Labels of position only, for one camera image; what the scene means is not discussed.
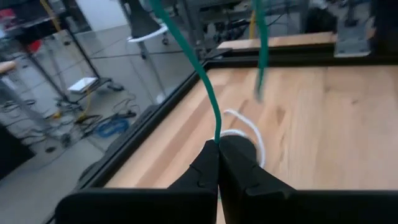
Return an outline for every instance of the yellow cable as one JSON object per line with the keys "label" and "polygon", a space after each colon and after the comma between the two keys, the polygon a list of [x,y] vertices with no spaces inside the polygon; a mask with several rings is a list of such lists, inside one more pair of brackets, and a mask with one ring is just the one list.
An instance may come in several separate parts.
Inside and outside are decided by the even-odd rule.
{"label": "yellow cable", "polygon": [[256,13],[254,13],[254,10],[251,13],[250,17],[250,26],[249,26],[249,38],[254,39],[254,23],[256,21]]}
{"label": "yellow cable", "polygon": [[[47,12],[47,14],[49,15],[49,17],[51,18],[52,24],[54,25],[55,29],[57,30],[57,32],[61,32],[61,26],[57,20],[56,15],[53,13],[51,7],[47,4],[47,2],[45,2],[45,0],[40,0],[41,5],[43,6],[43,8],[45,9],[45,11]],[[73,58],[77,58],[75,53],[71,50],[69,50],[67,47],[65,47],[65,49],[72,55]],[[79,63],[79,67],[81,70],[81,75],[84,78],[84,69],[81,67],[81,63]],[[81,113],[81,115],[79,116],[78,119],[82,119],[86,116],[88,109],[90,108],[90,88],[87,88],[86,91],[87,94],[87,107],[86,109]]]}

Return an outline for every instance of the white wall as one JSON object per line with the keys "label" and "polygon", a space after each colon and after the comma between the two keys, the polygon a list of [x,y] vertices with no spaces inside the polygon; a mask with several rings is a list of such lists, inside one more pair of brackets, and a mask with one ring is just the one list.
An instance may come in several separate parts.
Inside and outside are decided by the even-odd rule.
{"label": "white wall", "polygon": [[76,0],[93,31],[127,24],[117,0]]}

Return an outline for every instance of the red object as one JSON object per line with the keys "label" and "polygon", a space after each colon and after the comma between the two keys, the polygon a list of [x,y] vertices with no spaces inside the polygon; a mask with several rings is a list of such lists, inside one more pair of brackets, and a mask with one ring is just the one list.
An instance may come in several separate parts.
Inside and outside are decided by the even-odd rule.
{"label": "red object", "polygon": [[[0,21],[3,19],[13,19],[15,18],[15,13],[12,9],[2,9],[0,10]],[[10,24],[5,24],[5,28],[10,28],[14,26],[12,22]],[[32,53],[36,53],[40,47],[42,46],[42,41],[41,40],[36,40],[33,43],[29,44],[29,50]]]}

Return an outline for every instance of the white cable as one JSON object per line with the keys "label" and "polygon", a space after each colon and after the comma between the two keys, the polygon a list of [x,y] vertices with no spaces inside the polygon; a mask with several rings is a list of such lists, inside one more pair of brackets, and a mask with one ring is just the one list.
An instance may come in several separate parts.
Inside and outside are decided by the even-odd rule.
{"label": "white cable", "polygon": [[[260,163],[259,163],[259,166],[264,168],[264,166],[266,164],[266,148],[265,148],[264,143],[262,141],[261,133],[258,130],[258,128],[256,127],[256,125],[254,125],[254,123],[250,119],[248,119],[247,117],[241,115],[240,113],[238,113],[235,110],[228,109],[228,110],[224,110],[223,113],[224,114],[229,113],[229,114],[234,115],[235,117],[240,119],[242,122],[247,124],[251,129],[253,129],[253,131],[254,131],[254,133],[256,134],[256,137],[257,137],[257,142],[258,142],[257,146],[258,146],[258,148],[260,150]],[[242,136],[242,137],[245,137],[245,138],[247,137],[246,133],[244,133],[243,131],[238,130],[238,129],[227,129],[227,130],[224,130],[224,131],[221,132],[220,137],[227,136],[227,135],[239,135],[239,136]]]}

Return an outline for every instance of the wooden tabletop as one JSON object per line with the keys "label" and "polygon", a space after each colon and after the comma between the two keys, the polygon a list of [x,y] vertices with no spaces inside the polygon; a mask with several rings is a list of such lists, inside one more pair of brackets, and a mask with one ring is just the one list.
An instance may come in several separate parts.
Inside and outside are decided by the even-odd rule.
{"label": "wooden tabletop", "polygon": [[[318,36],[318,42],[327,39]],[[250,42],[221,46],[240,48]],[[265,170],[296,189],[398,188],[397,74],[393,66],[269,68],[259,104],[253,97],[256,68],[208,71],[221,110],[240,111],[259,128],[266,146]],[[223,129],[229,128],[243,130],[256,142],[249,127],[223,115]],[[205,87],[198,82],[106,187],[168,187],[214,129]],[[218,223],[223,223],[220,203],[218,211]]]}

